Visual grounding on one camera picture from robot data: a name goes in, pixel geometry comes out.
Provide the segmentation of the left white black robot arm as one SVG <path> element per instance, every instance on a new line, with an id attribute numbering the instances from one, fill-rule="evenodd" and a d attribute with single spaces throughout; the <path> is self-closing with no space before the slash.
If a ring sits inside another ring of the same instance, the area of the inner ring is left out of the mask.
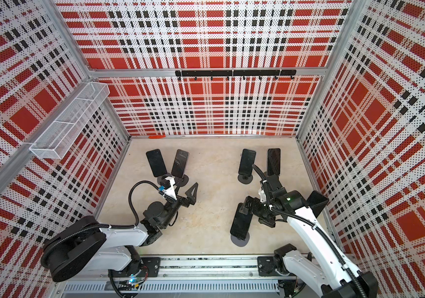
<path id="1" fill-rule="evenodd" d="M 67 281 L 83 271 L 141 270 L 142 259 L 137 247 L 156 242 L 163 230 L 173 226 L 181 207 L 196 204 L 198 184 L 179 195 L 175 178 L 168 176 L 160 185 L 147 180 L 139 181 L 132 188 L 149 185 L 164 198 L 155 201 L 140 219 L 133 206 L 133 192 L 128 194 L 128 204 L 134 215 L 131 225 L 99 223 L 93 216 L 86 216 L 48 240 L 43 246 L 41 266 L 51 273 L 55 282 Z"/>

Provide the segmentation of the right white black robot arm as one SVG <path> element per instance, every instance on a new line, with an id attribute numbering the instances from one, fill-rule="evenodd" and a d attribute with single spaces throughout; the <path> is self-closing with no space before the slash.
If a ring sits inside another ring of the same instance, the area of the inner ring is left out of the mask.
<path id="1" fill-rule="evenodd" d="M 292 244 L 274 251 L 272 266 L 279 275 L 290 274 L 309 286 L 321 298 L 375 298 L 378 281 L 363 272 L 332 241 L 318 221 L 317 211 L 328 199 L 314 191 L 305 199 L 298 191 L 288 192 L 277 175 L 259 172 L 258 197 L 247 197 L 240 213 L 257 216 L 261 224 L 274 227 L 280 216 L 302 238 L 310 250 L 307 258 Z"/>

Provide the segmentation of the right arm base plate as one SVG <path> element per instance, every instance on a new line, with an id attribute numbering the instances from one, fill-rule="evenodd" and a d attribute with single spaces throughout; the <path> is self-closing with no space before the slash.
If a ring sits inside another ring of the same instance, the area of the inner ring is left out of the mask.
<path id="1" fill-rule="evenodd" d="M 278 258 L 275 256 L 261 256 L 257 258 L 258 274 L 261 277 L 280 276 Z"/>

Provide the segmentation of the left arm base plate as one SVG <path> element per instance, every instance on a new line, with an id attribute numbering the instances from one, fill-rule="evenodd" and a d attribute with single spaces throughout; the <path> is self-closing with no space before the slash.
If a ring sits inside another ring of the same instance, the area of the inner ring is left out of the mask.
<path id="1" fill-rule="evenodd" d="M 160 257 L 145 257 L 141 261 L 132 261 L 122 271 L 113 271 L 113 278 L 144 278 L 148 273 L 148 278 L 156 278 L 160 269 Z"/>

